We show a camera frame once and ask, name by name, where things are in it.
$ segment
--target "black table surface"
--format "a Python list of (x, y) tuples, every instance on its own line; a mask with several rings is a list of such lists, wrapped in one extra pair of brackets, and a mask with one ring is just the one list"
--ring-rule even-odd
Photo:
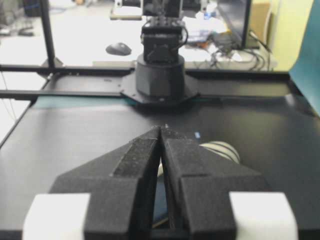
[(303, 96), (217, 97), (175, 108), (144, 108), (122, 98), (41, 97), (0, 149), (0, 239), (18, 238), (34, 196), (47, 193), (58, 175), (155, 125), (199, 144), (230, 143), (242, 164), (286, 194), (301, 231), (320, 230), (320, 119)]

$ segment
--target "desk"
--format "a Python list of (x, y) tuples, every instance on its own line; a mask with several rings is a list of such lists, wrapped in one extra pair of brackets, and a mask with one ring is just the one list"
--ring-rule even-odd
[[(143, 52), (140, 42), (141, 27), (144, 21), (110, 20), (112, 2), (77, 6), (60, 14), (51, 14), (51, 27), (56, 56), (68, 66), (131, 67)], [(41, 65), (46, 56), (42, 24), (39, 18), (33, 20), (35, 37), (3, 37), (0, 45), (1, 64)], [(123, 42), (132, 49), (130, 56), (107, 54), (108, 45)], [(185, 58), (188, 69), (208, 69), (210, 55), (201, 49), (182, 47), (180, 54)], [(265, 59), (267, 52), (259, 50)], [(240, 52), (236, 58), (220, 59), (221, 69), (248, 70), (254, 66), (252, 56)], [(277, 65), (273, 56), (270, 68)]]

